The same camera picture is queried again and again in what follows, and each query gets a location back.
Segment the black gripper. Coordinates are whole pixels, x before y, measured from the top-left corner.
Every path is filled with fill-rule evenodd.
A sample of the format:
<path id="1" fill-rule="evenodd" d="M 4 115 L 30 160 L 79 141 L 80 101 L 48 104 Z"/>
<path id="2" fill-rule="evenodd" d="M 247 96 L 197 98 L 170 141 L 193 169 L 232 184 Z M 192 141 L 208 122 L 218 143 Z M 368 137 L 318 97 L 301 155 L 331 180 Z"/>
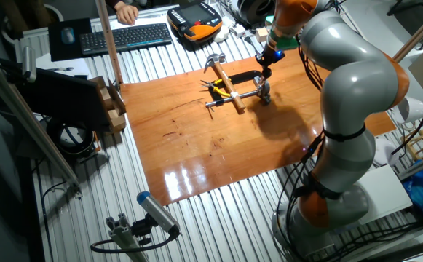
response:
<path id="1" fill-rule="evenodd" d="M 277 63 L 283 59 L 282 50 L 274 50 L 269 46 L 265 46 L 264 51 L 256 56 L 257 62 L 261 65 L 261 72 L 263 73 L 267 67 L 267 71 L 272 71 L 272 64 Z"/>

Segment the person's bare hand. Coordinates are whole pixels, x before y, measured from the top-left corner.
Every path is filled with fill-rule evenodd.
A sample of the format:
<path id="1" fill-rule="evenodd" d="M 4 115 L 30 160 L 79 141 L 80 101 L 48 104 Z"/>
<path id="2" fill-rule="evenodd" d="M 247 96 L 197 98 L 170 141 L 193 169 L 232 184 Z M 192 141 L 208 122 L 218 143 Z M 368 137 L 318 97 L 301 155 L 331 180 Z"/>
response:
<path id="1" fill-rule="evenodd" d="M 121 24 L 134 25 L 138 17 L 138 9 L 134 6 L 127 5 L 123 1 L 119 1 L 114 5 L 117 20 Z"/>

